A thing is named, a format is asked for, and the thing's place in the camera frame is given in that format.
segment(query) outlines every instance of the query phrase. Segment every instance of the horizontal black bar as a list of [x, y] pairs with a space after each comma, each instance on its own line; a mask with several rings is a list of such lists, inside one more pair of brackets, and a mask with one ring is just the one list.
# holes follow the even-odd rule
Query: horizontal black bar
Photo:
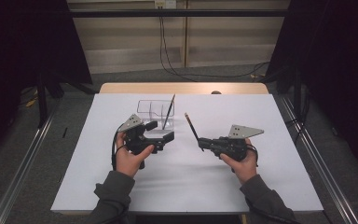
[[110, 17], [285, 17], [285, 9], [128, 9], [128, 10], [83, 10], [21, 12], [37, 16], [68, 16], [72, 18], [110, 18]]

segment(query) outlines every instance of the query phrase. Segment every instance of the sleeve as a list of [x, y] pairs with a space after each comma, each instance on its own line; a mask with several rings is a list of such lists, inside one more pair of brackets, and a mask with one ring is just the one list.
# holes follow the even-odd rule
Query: sleeve
[[260, 175], [255, 175], [246, 181], [240, 190], [245, 195], [251, 211], [256, 212], [260, 218], [277, 221], [283, 218], [296, 223], [292, 209], [284, 205], [279, 194], [275, 190], [269, 189]]
[[130, 192], [135, 180], [117, 171], [109, 172], [103, 184], [97, 184], [94, 193], [100, 198], [86, 223], [113, 223], [126, 215], [131, 202]]

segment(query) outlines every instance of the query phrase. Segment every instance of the table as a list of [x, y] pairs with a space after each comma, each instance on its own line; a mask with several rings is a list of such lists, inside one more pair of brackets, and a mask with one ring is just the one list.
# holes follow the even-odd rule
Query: table
[[[209, 94], [212, 91], [225, 94]], [[140, 99], [171, 99], [172, 93], [176, 93], [175, 140], [157, 155], [147, 158], [145, 169], [138, 172], [130, 211], [136, 214], [242, 214], [248, 211], [236, 176], [213, 153], [200, 151], [182, 116], [184, 111], [189, 112], [202, 137], [227, 136], [234, 124], [231, 122], [240, 125], [245, 122], [247, 126], [265, 130], [251, 138], [259, 151], [258, 173], [295, 211], [323, 210], [275, 101], [266, 94], [263, 84], [109, 83], [103, 85], [101, 92], [106, 93], [94, 98], [52, 211], [90, 212], [98, 201], [92, 193], [95, 183], [102, 183], [111, 170], [110, 147], [118, 122], [125, 121], [130, 111], [136, 111]]]

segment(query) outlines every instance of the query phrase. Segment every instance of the white paper sheet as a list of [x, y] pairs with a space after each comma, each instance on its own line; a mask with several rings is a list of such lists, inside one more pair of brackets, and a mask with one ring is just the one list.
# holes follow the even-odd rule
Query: white paper sheet
[[[90, 212], [93, 193], [111, 166], [114, 134], [136, 113], [139, 100], [171, 100], [167, 94], [95, 95], [52, 211]], [[243, 213], [249, 211], [237, 177], [215, 155], [202, 152], [185, 112], [199, 137], [227, 136], [232, 124], [262, 129], [251, 137], [259, 154], [257, 172], [294, 211], [323, 210], [272, 95], [176, 94], [175, 139], [152, 154], [135, 176], [130, 211], [150, 214]]]

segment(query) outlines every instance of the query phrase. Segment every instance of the wire pen holder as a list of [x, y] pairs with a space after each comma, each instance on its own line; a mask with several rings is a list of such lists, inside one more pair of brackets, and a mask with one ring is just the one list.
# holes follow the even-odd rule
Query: wire pen holder
[[164, 131], [173, 131], [175, 103], [172, 104], [170, 114], [168, 114], [170, 104], [171, 101], [169, 100], [140, 100], [136, 112], [138, 113], [139, 118], [145, 123], [156, 120], [158, 122], [158, 127], [154, 130], [163, 131], [162, 127], [164, 126], [166, 119], [167, 121], [165, 123]]

